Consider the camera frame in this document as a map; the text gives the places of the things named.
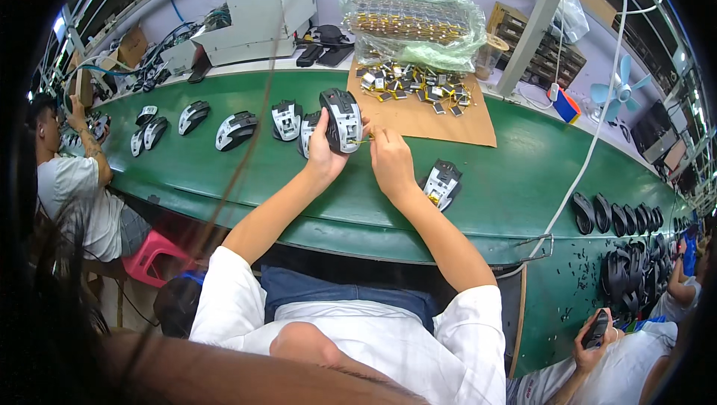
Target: spool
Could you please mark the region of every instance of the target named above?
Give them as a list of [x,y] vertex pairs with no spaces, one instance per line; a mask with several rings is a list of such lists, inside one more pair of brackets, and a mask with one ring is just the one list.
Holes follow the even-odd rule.
[[503,52],[509,49],[508,43],[493,34],[486,34],[488,41],[478,49],[475,59],[475,77],[480,80],[487,80],[493,69],[496,68],[497,60]]

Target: cardboard sheet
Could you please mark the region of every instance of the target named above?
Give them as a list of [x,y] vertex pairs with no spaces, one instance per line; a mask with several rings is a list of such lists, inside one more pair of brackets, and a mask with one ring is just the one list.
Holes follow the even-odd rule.
[[363,116],[371,118],[372,124],[393,128],[404,136],[496,147],[496,132],[473,74],[463,80],[466,87],[472,89],[471,105],[465,108],[463,115],[455,117],[446,103],[443,104],[446,113],[435,114],[431,104],[421,102],[415,93],[404,100],[383,103],[374,96],[364,94],[361,79],[356,78],[357,67],[354,60],[348,72],[346,90],[354,94]]

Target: pink plastic stool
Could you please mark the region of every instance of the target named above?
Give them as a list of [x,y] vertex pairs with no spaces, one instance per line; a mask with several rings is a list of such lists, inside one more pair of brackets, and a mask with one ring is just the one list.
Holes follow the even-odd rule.
[[151,230],[134,255],[122,257],[122,264],[127,274],[133,279],[159,288],[167,283],[163,275],[166,267],[176,266],[177,261],[173,261],[172,257],[183,261],[182,267],[177,274],[196,268],[194,261],[184,251],[167,240],[162,234]]

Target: electric fan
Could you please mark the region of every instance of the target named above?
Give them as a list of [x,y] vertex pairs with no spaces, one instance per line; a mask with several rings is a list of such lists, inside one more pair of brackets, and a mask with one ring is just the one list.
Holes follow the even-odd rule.
[[607,90],[608,85],[602,83],[593,83],[590,85],[590,98],[597,105],[601,105],[603,108],[607,107],[607,113],[605,113],[605,122],[614,122],[617,114],[620,112],[620,106],[625,105],[628,110],[636,111],[640,108],[640,104],[632,100],[632,91],[640,89],[650,82],[652,76],[647,74],[645,78],[635,83],[633,86],[627,84],[630,81],[630,65],[632,64],[632,58],[629,55],[625,55],[620,60],[620,75],[613,74],[615,77],[614,87],[612,93],[608,96]]

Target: green workbench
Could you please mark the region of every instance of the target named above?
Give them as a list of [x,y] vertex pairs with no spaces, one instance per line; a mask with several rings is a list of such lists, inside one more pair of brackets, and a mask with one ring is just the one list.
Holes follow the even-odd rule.
[[[159,206],[209,220],[220,207],[229,179],[249,143],[220,152],[214,138],[230,114],[248,110],[260,114],[269,72],[243,72],[206,78],[190,85],[178,82],[150,93],[121,97],[100,107],[112,116],[112,133],[104,144],[115,176],[112,187]],[[345,87],[346,72],[291,70],[273,75],[269,105],[296,99],[304,112],[318,110],[318,94],[329,87]],[[179,114],[195,100],[206,100],[211,113],[187,136],[177,132]],[[532,244],[512,248],[519,239],[542,234],[580,169],[592,136],[546,115],[486,98],[497,148],[464,143],[406,138],[416,176],[424,176],[436,159],[456,164],[463,172],[463,189],[445,215],[481,251],[490,264],[515,263]],[[130,136],[145,105],[156,105],[170,127],[156,148],[134,158]],[[217,224],[232,227],[296,175],[305,164],[296,142],[271,136],[269,109],[253,153]],[[344,172],[326,192],[281,235],[286,244],[324,252],[398,262],[433,263],[410,223],[381,194],[373,177],[369,147],[348,161]],[[622,151],[598,141],[591,163],[577,190],[588,197],[601,192],[610,202],[660,206],[668,231],[671,216],[683,216],[687,206],[658,177]],[[568,356],[584,319],[595,309],[599,257],[614,240],[608,234],[581,236],[569,207],[553,228],[552,257],[528,266],[527,299],[521,353],[515,375]],[[548,251],[545,243],[543,249]],[[591,264],[583,273],[583,254]],[[585,287],[578,287],[578,279]]]

